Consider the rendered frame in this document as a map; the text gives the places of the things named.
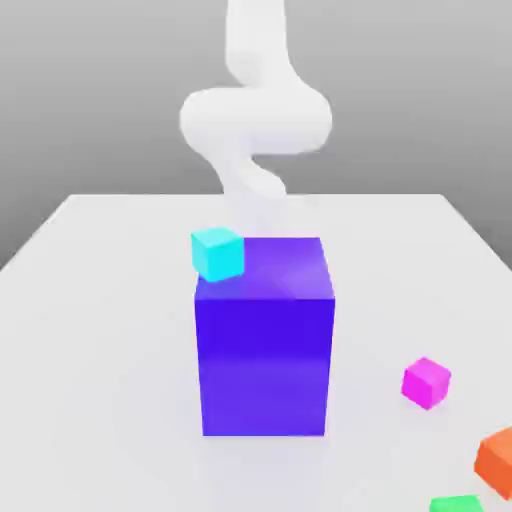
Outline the small cyan cube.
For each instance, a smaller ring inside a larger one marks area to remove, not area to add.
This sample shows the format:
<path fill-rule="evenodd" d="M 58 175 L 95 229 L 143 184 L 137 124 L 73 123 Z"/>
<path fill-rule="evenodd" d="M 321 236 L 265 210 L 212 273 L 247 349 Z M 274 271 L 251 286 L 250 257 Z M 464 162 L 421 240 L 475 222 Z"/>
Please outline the small cyan cube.
<path fill-rule="evenodd" d="M 192 265 L 208 282 L 240 276 L 245 271 L 244 238 L 225 227 L 191 233 Z"/>

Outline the small orange cube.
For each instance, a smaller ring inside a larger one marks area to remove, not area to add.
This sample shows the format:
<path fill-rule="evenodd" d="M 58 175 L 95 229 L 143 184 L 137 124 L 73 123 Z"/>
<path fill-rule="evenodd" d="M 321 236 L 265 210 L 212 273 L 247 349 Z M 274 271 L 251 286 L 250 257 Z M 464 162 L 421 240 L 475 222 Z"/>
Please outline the small orange cube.
<path fill-rule="evenodd" d="M 512 427 L 480 442 L 474 471 L 503 499 L 512 500 Z"/>

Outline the small green cube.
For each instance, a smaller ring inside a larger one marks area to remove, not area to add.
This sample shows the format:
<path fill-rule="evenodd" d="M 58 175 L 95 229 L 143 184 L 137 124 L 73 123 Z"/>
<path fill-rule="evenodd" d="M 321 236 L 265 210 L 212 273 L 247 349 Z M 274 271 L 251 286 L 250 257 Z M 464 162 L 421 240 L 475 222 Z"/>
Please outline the small green cube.
<path fill-rule="evenodd" d="M 446 496 L 433 498 L 429 512 L 484 512 L 476 495 Z"/>

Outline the large purple box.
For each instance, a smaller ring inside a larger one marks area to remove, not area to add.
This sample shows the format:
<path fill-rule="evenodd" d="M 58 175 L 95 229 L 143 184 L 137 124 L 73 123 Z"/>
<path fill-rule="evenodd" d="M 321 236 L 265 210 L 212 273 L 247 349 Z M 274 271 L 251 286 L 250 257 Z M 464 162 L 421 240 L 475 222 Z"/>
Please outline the large purple box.
<path fill-rule="evenodd" d="M 197 282 L 206 436 L 325 432 L 335 294 L 317 237 L 248 238 L 239 277 Z"/>

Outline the small magenta cube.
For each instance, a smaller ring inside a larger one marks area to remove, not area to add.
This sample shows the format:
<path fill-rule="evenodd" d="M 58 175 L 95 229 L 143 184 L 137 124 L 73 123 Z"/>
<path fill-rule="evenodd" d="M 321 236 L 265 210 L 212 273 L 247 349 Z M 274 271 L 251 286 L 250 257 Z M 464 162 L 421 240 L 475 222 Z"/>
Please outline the small magenta cube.
<path fill-rule="evenodd" d="M 451 372 L 444 366 L 422 357 L 407 367 L 402 380 L 402 394 L 425 410 L 444 400 Z"/>

